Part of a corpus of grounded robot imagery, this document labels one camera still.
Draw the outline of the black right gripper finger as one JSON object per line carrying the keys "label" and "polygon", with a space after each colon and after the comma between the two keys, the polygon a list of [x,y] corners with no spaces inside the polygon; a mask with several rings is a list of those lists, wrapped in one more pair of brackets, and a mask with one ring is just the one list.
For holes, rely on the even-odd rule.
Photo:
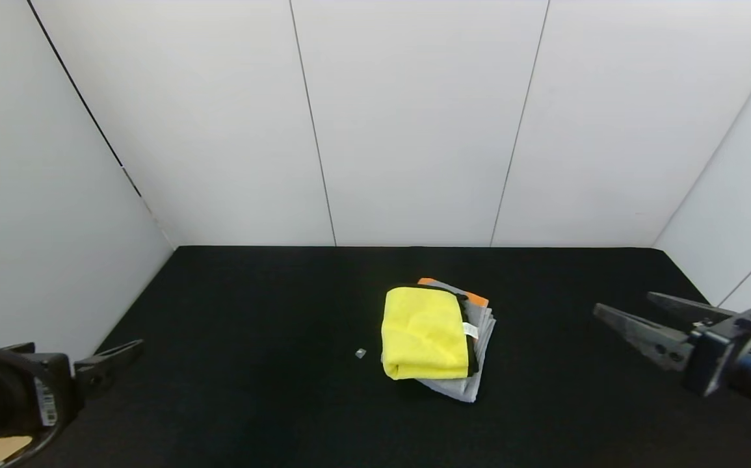
{"label": "black right gripper finger", "polygon": [[691,325],[694,332],[739,332],[738,314],[733,311],[657,291],[646,293],[646,299],[679,323]]}
{"label": "black right gripper finger", "polygon": [[605,304],[596,304],[593,315],[661,369],[685,370],[694,347],[684,332]]}

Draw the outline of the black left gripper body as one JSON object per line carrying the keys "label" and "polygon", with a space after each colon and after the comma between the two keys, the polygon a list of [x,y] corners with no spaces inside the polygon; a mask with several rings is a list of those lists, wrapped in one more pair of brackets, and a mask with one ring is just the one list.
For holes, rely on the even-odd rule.
{"label": "black left gripper body", "polygon": [[0,350],[0,438],[55,436],[71,420],[63,354]]}

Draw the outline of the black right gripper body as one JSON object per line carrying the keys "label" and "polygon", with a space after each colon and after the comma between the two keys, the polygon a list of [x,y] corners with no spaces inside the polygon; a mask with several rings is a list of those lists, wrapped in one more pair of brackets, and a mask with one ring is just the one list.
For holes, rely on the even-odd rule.
{"label": "black right gripper body", "polygon": [[701,397],[729,387],[751,400],[751,310],[691,333],[682,385]]}

